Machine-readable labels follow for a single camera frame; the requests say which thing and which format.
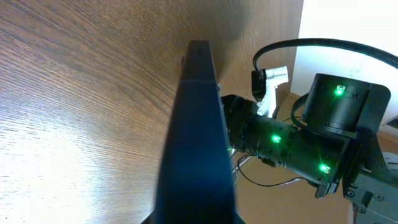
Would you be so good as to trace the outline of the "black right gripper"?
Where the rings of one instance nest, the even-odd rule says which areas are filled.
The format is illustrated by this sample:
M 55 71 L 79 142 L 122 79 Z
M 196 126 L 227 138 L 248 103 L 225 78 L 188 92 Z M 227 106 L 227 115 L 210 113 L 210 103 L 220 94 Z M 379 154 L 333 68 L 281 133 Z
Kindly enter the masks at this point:
M 257 104 L 238 95 L 221 97 L 229 145 L 240 152 L 264 152 L 264 118 Z

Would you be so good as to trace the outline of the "blue Samsung Galaxy smartphone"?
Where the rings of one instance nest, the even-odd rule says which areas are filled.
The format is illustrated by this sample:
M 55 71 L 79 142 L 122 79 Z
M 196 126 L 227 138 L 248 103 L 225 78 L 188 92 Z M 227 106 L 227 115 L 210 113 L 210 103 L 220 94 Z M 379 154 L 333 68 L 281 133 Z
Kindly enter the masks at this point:
M 228 146 L 210 43 L 191 40 L 145 223 L 242 223 Z

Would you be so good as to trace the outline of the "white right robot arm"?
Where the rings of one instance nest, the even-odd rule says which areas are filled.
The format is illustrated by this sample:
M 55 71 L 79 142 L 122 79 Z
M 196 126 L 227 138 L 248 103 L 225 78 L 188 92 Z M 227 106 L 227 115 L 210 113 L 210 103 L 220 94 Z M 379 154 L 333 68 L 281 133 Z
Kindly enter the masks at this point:
M 377 132 L 391 98 L 382 85 L 317 74 L 292 110 L 291 124 L 257 113 L 255 102 L 222 97 L 233 149 L 306 179 L 323 198 L 343 188 L 355 223 L 397 222 L 397 173 L 390 170 Z

